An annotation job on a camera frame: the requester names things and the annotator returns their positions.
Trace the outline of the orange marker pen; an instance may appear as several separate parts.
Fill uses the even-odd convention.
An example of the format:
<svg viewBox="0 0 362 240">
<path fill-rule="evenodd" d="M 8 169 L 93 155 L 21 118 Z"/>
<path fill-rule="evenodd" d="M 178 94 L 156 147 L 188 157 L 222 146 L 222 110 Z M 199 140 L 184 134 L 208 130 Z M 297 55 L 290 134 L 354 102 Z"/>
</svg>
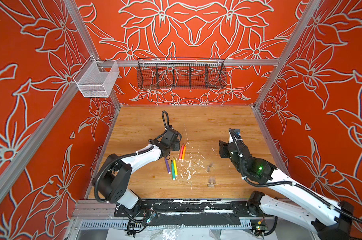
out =
<svg viewBox="0 0 362 240">
<path fill-rule="evenodd" d="M 185 159 L 186 148 L 187 148 L 187 145 L 186 145 L 186 144 L 184 144 L 184 147 L 183 147 L 183 154 L 182 154 L 182 158 L 181 158 L 181 160 L 182 160 L 182 161 Z"/>
</svg>

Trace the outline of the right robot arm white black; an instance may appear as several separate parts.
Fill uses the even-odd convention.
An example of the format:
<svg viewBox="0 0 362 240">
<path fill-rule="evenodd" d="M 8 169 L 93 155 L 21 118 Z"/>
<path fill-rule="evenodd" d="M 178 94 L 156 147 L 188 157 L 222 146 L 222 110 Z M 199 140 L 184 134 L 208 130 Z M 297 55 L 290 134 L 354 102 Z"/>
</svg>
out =
<svg viewBox="0 0 362 240">
<path fill-rule="evenodd" d="M 362 225 L 362 219 L 353 215 L 354 207 L 348 202 L 326 198 L 301 185 L 274 164 L 253 157 L 239 129 L 229 129 L 229 141 L 220 141 L 219 147 L 220 157 L 230 159 L 249 185 L 272 189 L 293 201 L 292 204 L 284 203 L 254 191 L 247 201 L 251 215 L 265 214 L 287 220 L 311 231 L 321 240 L 351 240 L 352 223 Z"/>
</svg>

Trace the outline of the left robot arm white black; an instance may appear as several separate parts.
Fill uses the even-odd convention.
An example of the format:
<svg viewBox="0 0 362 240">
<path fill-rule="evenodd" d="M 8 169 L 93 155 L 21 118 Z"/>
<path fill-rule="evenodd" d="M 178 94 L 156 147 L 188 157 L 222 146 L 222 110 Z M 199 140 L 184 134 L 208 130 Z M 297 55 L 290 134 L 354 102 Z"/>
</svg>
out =
<svg viewBox="0 0 362 240">
<path fill-rule="evenodd" d="M 131 175 L 147 164 L 160 159 L 168 160 L 171 152 L 181 149 L 182 135 L 170 125 L 166 111 L 162 111 L 164 132 L 149 144 L 131 154 L 107 157 L 92 180 L 94 197 L 99 203 L 119 204 L 128 210 L 136 208 L 141 198 L 128 188 Z"/>
</svg>

